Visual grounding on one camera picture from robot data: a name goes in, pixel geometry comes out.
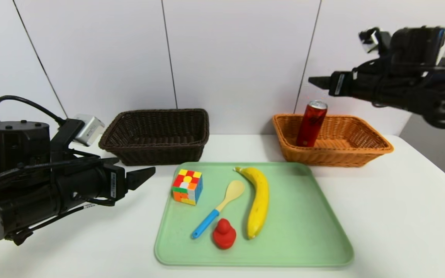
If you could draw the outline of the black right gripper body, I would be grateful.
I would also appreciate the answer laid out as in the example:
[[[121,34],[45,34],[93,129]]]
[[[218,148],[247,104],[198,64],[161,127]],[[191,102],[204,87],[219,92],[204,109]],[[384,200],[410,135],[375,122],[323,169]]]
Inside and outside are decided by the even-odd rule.
[[[373,100],[373,91],[378,84],[379,73],[357,67],[351,71],[335,71],[330,78],[330,96]]]

